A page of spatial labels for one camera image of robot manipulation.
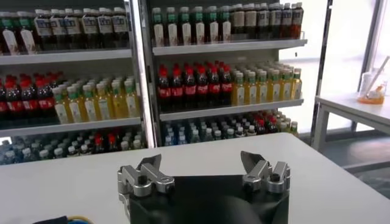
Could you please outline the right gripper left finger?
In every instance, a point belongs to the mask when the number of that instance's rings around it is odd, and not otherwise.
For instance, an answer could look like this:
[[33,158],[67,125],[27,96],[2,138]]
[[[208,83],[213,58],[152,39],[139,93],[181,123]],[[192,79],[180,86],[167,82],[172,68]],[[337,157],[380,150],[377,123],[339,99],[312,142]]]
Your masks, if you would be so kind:
[[118,193],[148,197],[153,191],[157,191],[171,195],[175,191],[175,179],[159,170],[161,158],[161,154],[158,154],[143,158],[137,167],[121,166],[117,171]]

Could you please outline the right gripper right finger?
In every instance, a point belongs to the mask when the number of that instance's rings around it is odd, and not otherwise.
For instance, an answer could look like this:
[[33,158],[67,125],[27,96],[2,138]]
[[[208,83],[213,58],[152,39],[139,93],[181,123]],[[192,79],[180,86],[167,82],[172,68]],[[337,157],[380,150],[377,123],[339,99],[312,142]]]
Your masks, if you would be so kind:
[[243,188],[246,192],[266,191],[283,194],[290,189],[290,167],[278,161],[272,166],[260,154],[241,151],[241,161],[247,172],[243,175]]

